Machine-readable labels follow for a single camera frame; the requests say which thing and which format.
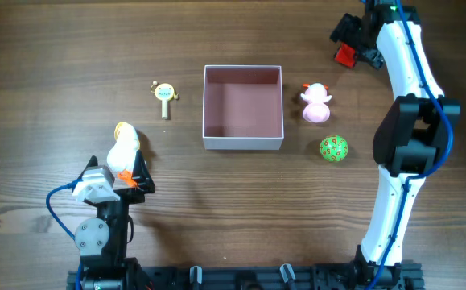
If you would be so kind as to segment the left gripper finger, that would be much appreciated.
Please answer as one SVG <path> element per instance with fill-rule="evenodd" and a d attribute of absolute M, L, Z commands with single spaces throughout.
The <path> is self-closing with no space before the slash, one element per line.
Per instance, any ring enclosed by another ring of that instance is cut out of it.
<path fill-rule="evenodd" d="M 138 189 L 152 189 L 151 175 L 140 150 L 135 153 L 131 180 Z"/>
<path fill-rule="evenodd" d="M 85 171 L 89 168 L 96 167 L 98 165 L 98 159 L 95 155 L 92 155 L 86 164 L 85 168 L 82 170 L 80 175 L 76 178 L 76 181 L 82 181 L 82 176 L 85 174 Z"/>

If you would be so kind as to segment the red toy fire truck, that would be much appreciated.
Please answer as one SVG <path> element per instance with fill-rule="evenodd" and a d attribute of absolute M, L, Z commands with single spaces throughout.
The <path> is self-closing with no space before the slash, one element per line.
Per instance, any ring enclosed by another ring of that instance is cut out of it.
<path fill-rule="evenodd" d="M 353 68 L 357 62 L 357 52 L 346 43 L 341 43 L 334 55 L 334 60 L 347 68 Z"/>

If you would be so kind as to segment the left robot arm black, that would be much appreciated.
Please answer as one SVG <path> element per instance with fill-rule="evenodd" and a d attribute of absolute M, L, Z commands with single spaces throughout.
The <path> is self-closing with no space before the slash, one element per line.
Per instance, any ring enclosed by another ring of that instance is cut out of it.
<path fill-rule="evenodd" d="M 127 256 L 134 237 L 129 206 L 143 203 L 155 184 L 140 150 L 134 153 L 131 185 L 114 189 L 109 167 L 93 156 L 80 174 L 72 193 L 97 209 L 97 215 L 76 229 L 74 242 L 80 252 L 80 266 L 72 275 L 74 289 L 153 289 L 153 280 L 136 258 Z"/>

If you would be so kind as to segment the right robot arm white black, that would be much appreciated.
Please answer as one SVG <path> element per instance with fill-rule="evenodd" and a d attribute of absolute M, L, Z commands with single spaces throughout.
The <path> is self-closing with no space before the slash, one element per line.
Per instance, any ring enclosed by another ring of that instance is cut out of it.
<path fill-rule="evenodd" d="M 415 198 L 428 176 L 447 160 L 460 104 L 447 98 L 423 50 L 414 6 L 369 0 L 362 17 L 345 14 L 330 38 L 353 59 L 386 67 L 394 101 L 373 138 L 377 198 L 354 259 L 328 269 L 343 289 L 421 289 L 421 267 L 402 260 L 402 243 Z"/>

